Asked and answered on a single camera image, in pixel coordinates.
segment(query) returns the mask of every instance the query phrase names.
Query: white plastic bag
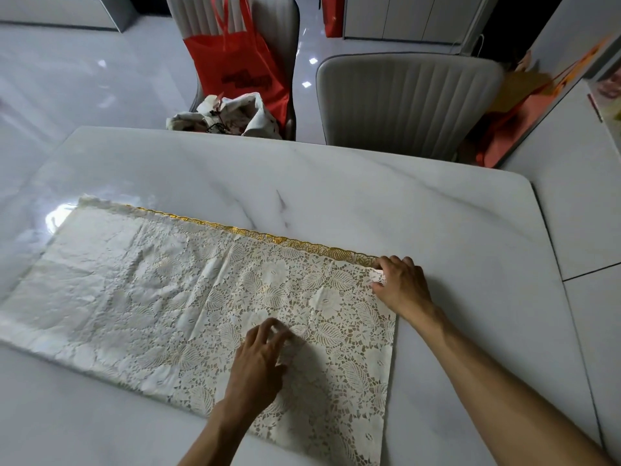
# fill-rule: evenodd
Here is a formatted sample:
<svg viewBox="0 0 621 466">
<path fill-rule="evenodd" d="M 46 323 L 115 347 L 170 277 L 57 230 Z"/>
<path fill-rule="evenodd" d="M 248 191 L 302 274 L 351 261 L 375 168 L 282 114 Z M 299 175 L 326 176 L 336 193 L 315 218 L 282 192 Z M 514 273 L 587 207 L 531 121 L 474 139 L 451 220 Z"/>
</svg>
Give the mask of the white plastic bag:
<svg viewBox="0 0 621 466">
<path fill-rule="evenodd" d="M 263 104 L 259 93 L 246 93 L 235 99 L 209 95 L 196 113 L 183 112 L 166 121 L 166 129 L 216 134 L 282 139 L 278 123 Z"/>
</svg>

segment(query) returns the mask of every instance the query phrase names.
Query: chair backrest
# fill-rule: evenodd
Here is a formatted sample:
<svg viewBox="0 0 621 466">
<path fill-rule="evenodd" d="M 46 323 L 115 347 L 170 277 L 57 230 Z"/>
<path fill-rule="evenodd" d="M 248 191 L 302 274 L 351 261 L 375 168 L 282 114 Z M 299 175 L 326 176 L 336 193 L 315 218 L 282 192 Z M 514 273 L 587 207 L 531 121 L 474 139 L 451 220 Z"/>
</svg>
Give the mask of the chair backrest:
<svg viewBox="0 0 621 466">
<path fill-rule="evenodd" d="M 328 145 L 450 160 L 496 97 L 500 65 L 473 57 L 331 57 L 317 70 Z"/>
<path fill-rule="evenodd" d="M 222 16 L 222 0 L 216 0 Z M 213 15 L 211 0 L 167 0 L 182 38 L 199 34 L 222 34 Z M 295 0 L 248 0 L 256 29 L 269 49 L 283 63 L 284 72 L 293 82 L 293 67 L 298 51 L 300 12 Z M 229 30 L 245 30 L 239 0 L 229 0 Z"/>
</svg>

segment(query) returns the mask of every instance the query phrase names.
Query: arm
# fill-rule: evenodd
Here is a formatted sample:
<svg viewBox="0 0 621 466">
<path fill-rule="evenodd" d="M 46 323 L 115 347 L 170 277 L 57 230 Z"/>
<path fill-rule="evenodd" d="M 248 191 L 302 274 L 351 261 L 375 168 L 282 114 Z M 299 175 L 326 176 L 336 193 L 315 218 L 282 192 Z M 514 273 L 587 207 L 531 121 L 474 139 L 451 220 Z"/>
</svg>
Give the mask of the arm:
<svg viewBox="0 0 621 466">
<path fill-rule="evenodd" d="M 578 427 L 465 337 L 431 301 L 425 275 L 411 258 L 381 257 L 385 286 L 373 290 L 407 320 L 446 371 L 455 392 L 501 465 L 612 465 Z"/>
<path fill-rule="evenodd" d="M 268 340 L 272 327 L 280 331 Z M 179 466 L 225 466 L 250 425 L 283 387 L 286 367 L 276 365 L 291 332 L 270 318 L 250 329 L 237 349 L 224 399 L 212 409 L 209 421 Z"/>
</svg>

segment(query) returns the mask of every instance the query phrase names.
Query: glossy floor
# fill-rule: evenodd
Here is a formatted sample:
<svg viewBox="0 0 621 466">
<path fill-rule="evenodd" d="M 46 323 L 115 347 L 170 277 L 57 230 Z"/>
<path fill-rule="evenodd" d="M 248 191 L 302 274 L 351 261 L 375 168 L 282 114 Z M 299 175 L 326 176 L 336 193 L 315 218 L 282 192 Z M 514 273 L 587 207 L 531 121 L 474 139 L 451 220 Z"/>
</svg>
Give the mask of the glossy floor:
<svg viewBox="0 0 621 466">
<path fill-rule="evenodd" d="M 451 50 L 327 39 L 317 0 L 297 1 L 298 141 L 324 143 L 315 71 L 325 58 Z M 2 24 L 0 46 L 0 207 L 76 127 L 163 128 L 167 117 L 189 108 L 196 90 L 192 60 L 171 18 L 141 17 L 124 33 Z"/>
</svg>

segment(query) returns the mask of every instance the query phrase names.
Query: white lace tablecloth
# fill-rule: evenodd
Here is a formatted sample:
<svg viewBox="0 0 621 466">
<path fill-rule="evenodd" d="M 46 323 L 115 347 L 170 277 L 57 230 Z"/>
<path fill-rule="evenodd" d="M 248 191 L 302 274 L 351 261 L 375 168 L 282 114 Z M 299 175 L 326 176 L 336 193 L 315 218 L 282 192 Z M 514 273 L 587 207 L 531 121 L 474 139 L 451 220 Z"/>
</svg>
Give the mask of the white lace tablecloth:
<svg viewBox="0 0 621 466">
<path fill-rule="evenodd" d="M 369 268 L 83 198 L 0 306 L 0 340 L 207 416 L 245 332 L 298 336 L 251 432 L 334 464 L 378 465 L 395 315 Z"/>
</svg>

